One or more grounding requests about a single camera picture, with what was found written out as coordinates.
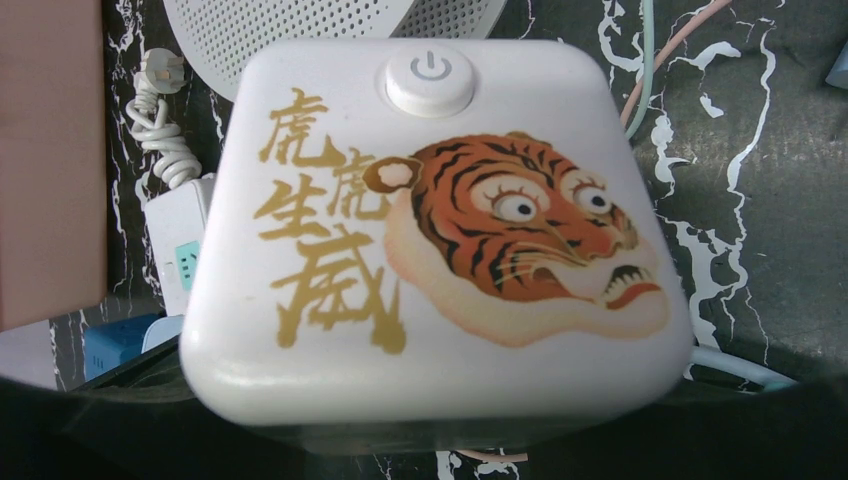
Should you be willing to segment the light blue usb charger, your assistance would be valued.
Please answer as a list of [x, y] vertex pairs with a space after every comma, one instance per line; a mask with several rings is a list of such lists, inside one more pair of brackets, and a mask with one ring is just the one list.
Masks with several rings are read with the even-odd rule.
[[162, 317], [154, 321], [145, 332], [141, 353], [145, 354], [178, 337], [182, 331], [183, 323], [183, 315]]

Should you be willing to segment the blue cube adapter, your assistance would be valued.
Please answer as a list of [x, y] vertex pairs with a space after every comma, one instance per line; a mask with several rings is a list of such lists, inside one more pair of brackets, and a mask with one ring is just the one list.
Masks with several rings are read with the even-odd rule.
[[84, 333], [85, 380], [110, 371], [141, 354], [143, 339], [159, 313], [89, 327]]

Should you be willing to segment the white strip power plug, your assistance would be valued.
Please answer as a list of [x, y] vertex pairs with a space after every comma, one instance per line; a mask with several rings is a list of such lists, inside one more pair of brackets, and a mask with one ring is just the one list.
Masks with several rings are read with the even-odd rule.
[[133, 76], [134, 98], [125, 106], [132, 120], [131, 136], [143, 151], [158, 154], [153, 174], [170, 189], [199, 178], [202, 171], [181, 128], [169, 120], [169, 106], [163, 99], [187, 85], [184, 63], [183, 57], [165, 48], [145, 51]]

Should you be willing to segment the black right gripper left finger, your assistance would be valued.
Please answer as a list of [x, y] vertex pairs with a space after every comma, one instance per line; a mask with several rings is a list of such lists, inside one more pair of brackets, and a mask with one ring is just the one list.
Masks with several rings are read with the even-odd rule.
[[1, 380], [4, 479], [307, 479], [307, 454], [206, 408], [174, 350], [61, 392]]

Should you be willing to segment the white yellow cube adapter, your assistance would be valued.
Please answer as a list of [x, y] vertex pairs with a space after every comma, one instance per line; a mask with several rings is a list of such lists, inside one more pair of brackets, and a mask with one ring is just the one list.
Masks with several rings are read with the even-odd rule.
[[600, 421], [683, 378], [686, 296], [574, 46], [274, 44], [215, 180], [179, 358], [234, 423]]

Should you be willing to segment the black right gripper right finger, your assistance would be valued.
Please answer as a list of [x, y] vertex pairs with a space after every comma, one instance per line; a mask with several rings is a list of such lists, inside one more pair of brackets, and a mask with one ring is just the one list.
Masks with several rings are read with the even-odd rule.
[[847, 378], [658, 403], [528, 457], [534, 479], [844, 479]]

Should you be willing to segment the white colourful power strip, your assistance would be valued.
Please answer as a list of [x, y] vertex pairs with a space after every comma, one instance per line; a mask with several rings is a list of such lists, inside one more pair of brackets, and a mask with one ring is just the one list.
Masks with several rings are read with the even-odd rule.
[[144, 207], [166, 314], [183, 315], [196, 276], [215, 176], [188, 181]]

